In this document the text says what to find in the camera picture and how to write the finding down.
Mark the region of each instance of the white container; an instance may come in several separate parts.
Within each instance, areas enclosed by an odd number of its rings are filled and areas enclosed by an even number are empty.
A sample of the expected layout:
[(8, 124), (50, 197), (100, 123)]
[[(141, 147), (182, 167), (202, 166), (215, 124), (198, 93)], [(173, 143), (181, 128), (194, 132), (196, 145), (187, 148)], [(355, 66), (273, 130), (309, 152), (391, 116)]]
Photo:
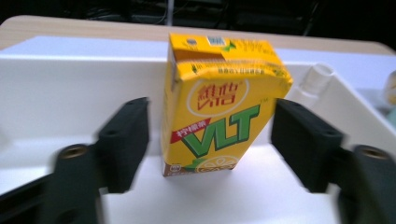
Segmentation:
[[(286, 62), (289, 99), (315, 64)], [(269, 144), (271, 125), (232, 171), (164, 178), (164, 57), (0, 56), (0, 69), (0, 193), (50, 172), (54, 152), (92, 143), (120, 105), (147, 96), (148, 154), (130, 192), (103, 197), (107, 223), (338, 223), (333, 197), (308, 193)], [(336, 71), (311, 109), (348, 135), (345, 147), (396, 154), (396, 133)]]

